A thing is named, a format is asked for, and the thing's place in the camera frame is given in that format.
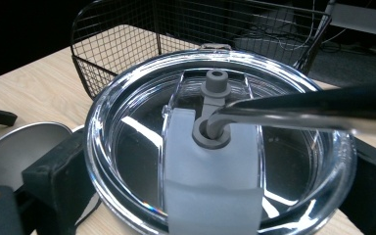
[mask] basket handle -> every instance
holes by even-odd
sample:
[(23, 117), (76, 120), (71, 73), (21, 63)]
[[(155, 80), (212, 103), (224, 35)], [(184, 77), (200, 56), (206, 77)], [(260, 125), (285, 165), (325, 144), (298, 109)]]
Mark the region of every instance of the basket handle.
[(203, 45), (200, 46), (198, 50), (208, 50), (208, 49), (213, 49), (213, 50), (227, 50), (231, 51), (231, 46), (228, 44), (219, 44), (219, 43), (204, 43)]

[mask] clear plastic lid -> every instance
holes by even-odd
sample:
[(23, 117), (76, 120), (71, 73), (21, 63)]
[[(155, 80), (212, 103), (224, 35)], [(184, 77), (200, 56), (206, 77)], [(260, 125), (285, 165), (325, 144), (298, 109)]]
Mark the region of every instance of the clear plastic lid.
[[(119, 75), (95, 100), (86, 122), (88, 169), (104, 203), (142, 233), (166, 234), (166, 119), (175, 108), (201, 115), (207, 71), (228, 73), (236, 100), (316, 91), (301, 73), (264, 57), (226, 50), (164, 55)], [(353, 180), (345, 132), (256, 126), (261, 131), (263, 213), (257, 233), (308, 233), (343, 202)]]

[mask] black wire basket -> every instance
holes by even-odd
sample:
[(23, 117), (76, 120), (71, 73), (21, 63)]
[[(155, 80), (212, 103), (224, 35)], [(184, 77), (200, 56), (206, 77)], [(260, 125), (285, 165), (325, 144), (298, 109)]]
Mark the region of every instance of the black wire basket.
[(91, 98), (129, 67), (204, 43), (307, 74), (330, 23), (323, 12), (253, 0), (99, 0), (73, 22), (72, 60)]

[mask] light wood surface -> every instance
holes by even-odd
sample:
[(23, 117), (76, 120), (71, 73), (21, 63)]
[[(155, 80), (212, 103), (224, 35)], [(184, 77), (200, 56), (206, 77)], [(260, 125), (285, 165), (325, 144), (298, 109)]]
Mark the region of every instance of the light wood surface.
[[(333, 88), (319, 82), (323, 88)], [(29, 123), (56, 121), (69, 128), (84, 124), (92, 104), (71, 61), (70, 48), (0, 76), (0, 110), (19, 117), (15, 126), (0, 125), (0, 136)], [(376, 147), (376, 136), (360, 138)], [(80, 225), (77, 234), (128, 234), (105, 206)], [(361, 234), (337, 211), (318, 234)]]

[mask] round metal dish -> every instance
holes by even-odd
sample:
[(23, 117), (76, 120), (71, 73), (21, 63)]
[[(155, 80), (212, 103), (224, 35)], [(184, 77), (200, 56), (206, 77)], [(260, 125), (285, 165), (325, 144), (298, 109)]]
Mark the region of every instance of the round metal dish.
[(14, 190), (23, 185), (21, 172), (71, 135), (65, 125), (39, 122), (0, 138), (0, 185)]

